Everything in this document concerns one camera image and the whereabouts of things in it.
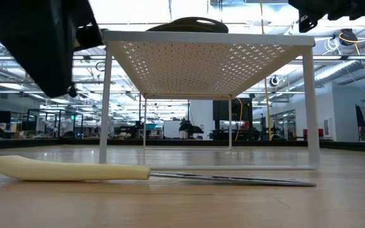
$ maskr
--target cream knife handle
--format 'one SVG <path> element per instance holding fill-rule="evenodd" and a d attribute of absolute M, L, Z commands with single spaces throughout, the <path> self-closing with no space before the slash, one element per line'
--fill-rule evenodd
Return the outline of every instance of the cream knife handle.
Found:
<path fill-rule="evenodd" d="M 0 174 L 26 181 L 147 180 L 149 167 L 38 161 L 0 156 Z"/>

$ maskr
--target metal blade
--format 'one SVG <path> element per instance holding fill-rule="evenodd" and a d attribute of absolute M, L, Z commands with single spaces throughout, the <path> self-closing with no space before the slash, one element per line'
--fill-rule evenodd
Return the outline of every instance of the metal blade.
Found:
<path fill-rule="evenodd" d="M 222 177 L 222 176 L 203 176 L 196 174 L 174 174 L 174 173 L 150 173 L 151 177 L 167 177 L 167 178 L 181 178 L 204 181 L 224 181 L 235 182 L 243 184 L 262 184 L 262 185 L 278 185 L 278 186 L 307 186 L 315 187 L 315 183 L 299 182 L 290 180 L 272 180 L 272 179 L 255 179 L 245 177 Z"/>

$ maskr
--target shelf leg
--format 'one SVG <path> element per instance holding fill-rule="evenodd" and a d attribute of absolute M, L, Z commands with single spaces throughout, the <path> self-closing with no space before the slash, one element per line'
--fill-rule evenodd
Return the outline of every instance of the shelf leg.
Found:
<path fill-rule="evenodd" d="M 143 126 L 143 147 L 145 149 L 145 139 L 147 138 L 147 98 L 144 98 L 144 126 Z"/>
<path fill-rule="evenodd" d="M 232 97 L 228 100 L 228 149 L 232 149 L 233 136 L 232 136 Z"/>
<path fill-rule="evenodd" d="M 320 148 L 317 126 L 316 91 L 314 88 L 313 51 L 308 48 L 303 54 L 304 97 L 306 101 L 307 146 L 309 150 L 309 166 L 318 168 L 320 164 Z"/>
<path fill-rule="evenodd" d="M 109 49 L 105 56 L 104 93 L 102 95 L 101 137 L 99 140 L 99 163 L 106 163 L 106 149 L 108 145 L 109 122 L 109 93 L 111 90 L 112 55 Z"/>

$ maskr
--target table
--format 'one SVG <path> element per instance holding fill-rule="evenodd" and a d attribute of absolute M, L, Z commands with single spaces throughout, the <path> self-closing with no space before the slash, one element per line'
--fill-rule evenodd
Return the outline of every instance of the table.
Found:
<path fill-rule="evenodd" d="M 229 143 L 232 148 L 232 99 L 298 56 L 303 56 L 309 164 L 241 166 L 240 169 L 314 169 L 319 166 L 314 38 L 296 35 L 214 34 L 196 32 L 104 31 L 107 45 L 100 162 L 106 162 L 109 88 L 112 57 L 145 98 L 229 100 Z M 162 166 L 151 167 L 162 169 Z M 238 169 L 236 166 L 175 166 L 174 169 Z"/>

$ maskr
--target floor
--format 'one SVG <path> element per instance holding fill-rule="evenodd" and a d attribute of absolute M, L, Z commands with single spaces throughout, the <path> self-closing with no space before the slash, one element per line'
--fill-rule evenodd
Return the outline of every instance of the floor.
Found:
<path fill-rule="evenodd" d="M 2 149 L 0 155 L 94 163 L 97 146 Z M 108 147 L 108 162 L 300 164 L 304 148 L 237 148 L 231 153 Z M 317 187 L 237 186 L 197 180 L 21 182 L 0 175 L 0 227 L 365 227 L 365 152 L 322 149 L 317 171 L 214 174 L 317 183 Z"/>

